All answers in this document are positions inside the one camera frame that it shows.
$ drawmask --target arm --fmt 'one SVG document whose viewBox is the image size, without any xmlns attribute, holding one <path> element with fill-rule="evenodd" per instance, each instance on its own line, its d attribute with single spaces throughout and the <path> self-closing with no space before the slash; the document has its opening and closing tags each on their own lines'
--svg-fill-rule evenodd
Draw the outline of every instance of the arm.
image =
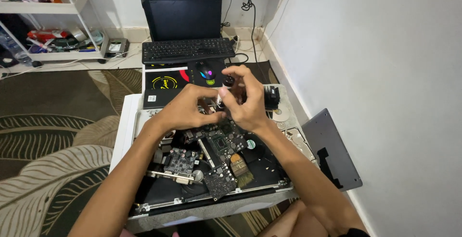
<svg viewBox="0 0 462 237">
<path fill-rule="evenodd" d="M 224 112 L 199 113 L 203 97 L 216 97 L 211 88 L 186 86 L 162 111 L 149 119 L 129 151 L 91 197 L 69 233 L 69 237 L 118 237 L 127 221 L 136 191 L 154 151 L 165 134 L 176 129 L 216 123 Z"/>
<path fill-rule="evenodd" d="M 219 89 L 223 103 L 234 121 L 257 134 L 273 152 L 289 175 L 303 203 L 332 237 L 346 234 L 350 228 L 366 231 L 361 218 L 343 194 L 306 158 L 265 115 L 263 85 L 245 66 L 223 70 L 245 83 L 247 101 L 239 105 L 226 87 Z"/>
</svg>

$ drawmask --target rgb gaming mouse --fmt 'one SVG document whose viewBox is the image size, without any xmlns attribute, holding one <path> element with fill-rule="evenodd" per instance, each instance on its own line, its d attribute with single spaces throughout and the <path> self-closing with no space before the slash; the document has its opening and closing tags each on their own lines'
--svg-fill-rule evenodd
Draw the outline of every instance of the rgb gaming mouse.
<svg viewBox="0 0 462 237">
<path fill-rule="evenodd" d="M 207 62 L 199 62 L 196 64 L 196 69 L 199 71 L 202 78 L 205 80 L 215 79 L 215 72 L 212 70 Z"/>
</svg>

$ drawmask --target keyboard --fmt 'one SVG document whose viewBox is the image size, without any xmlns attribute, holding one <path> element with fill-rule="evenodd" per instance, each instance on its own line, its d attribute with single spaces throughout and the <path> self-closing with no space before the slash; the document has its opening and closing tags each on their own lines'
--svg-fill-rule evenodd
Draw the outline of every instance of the keyboard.
<svg viewBox="0 0 462 237">
<path fill-rule="evenodd" d="M 143 64 L 168 64 L 235 57 L 229 39 L 192 39 L 143 43 Z"/>
</svg>

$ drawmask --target cart wheel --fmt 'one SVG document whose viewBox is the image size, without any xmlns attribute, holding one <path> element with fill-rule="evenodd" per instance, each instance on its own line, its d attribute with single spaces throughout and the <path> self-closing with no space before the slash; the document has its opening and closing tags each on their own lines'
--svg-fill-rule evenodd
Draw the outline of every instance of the cart wheel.
<svg viewBox="0 0 462 237">
<path fill-rule="evenodd" d="M 40 61 L 32 61 L 32 66 L 33 67 L 40 67 L 43 66 L 43 63 Z"/>
</svg>

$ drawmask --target patterned carpet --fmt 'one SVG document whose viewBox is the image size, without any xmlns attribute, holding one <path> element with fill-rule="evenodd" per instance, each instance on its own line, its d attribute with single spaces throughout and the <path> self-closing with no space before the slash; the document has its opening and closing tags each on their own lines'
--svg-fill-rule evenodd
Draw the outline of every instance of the patterned carpet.
<svg viewBox="0 0 462 237">
<path fill-rule="evenodd" d="M 275 79 L 268 66 L 254 67 L 263 83 Z M 139 69 L 0 81 L 0 236 L 67 235 L 108 174 L 124 96 L 133 93 L 141 93 Z M 137 236 L 255 236 L 288 204 Z"/>
</svg>

